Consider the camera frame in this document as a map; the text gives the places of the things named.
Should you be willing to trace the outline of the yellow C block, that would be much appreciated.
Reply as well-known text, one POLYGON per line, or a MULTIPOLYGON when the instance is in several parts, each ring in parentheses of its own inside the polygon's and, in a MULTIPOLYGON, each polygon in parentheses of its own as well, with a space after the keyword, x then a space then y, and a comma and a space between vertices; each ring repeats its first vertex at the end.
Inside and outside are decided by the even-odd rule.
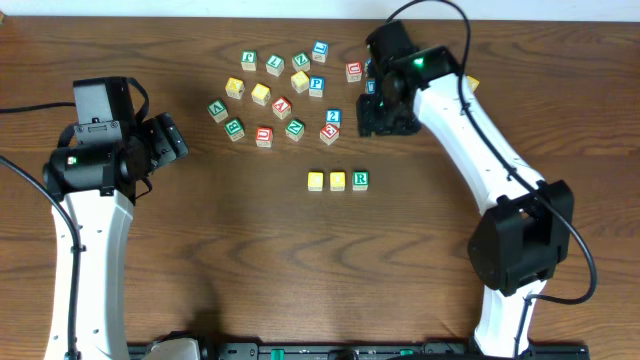
POLYGON ((322 191, 324 187, 324 173, 316 171, 309 172, 307 178, 307 186, 309 191, 322 191))

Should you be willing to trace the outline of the yellow O block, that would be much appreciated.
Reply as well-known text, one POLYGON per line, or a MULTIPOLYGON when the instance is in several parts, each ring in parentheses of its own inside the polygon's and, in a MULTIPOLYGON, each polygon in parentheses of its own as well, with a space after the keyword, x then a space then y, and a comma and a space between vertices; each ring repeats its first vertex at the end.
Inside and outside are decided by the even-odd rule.
POLYGON ((346 187, 346 173, 343 171, 331 172, 329 181, 331 191, 344 191, 346 187))

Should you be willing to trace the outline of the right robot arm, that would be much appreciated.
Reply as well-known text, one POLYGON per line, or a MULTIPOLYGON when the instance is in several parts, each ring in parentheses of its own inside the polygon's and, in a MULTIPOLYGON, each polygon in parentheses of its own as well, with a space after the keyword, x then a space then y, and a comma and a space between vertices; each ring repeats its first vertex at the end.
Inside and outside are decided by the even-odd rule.
POLYGON ((478 80, 445 47, 370 51, 376 82, 357 103, 359 132, 412 134, 426 127, 468 185, 481 215, 468 243, 484 285, 478 350, 515 357, 529 348, 532 308, 566 259, 574 198, 549 184, 506 141, 475 96, 478 80))

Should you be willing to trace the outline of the green R block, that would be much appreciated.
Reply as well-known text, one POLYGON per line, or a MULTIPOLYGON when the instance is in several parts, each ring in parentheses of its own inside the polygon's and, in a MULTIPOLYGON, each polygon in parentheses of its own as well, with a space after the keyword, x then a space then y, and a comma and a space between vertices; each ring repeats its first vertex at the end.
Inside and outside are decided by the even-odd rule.
POLYGON ((369 187, 369 172, 354 171, 352 174, 352 190, 366 191, 369 187))

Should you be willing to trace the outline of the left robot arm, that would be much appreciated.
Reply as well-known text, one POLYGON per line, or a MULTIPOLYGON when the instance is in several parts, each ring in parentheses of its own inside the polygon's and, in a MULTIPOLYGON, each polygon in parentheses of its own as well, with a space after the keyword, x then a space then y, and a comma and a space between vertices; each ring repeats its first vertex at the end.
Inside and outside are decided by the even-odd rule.
POLYGON ((46 358, 128 358, 124 264, 136 185, 187 153, 169 113, 63 130, 43 169, 57 246, 46 358))

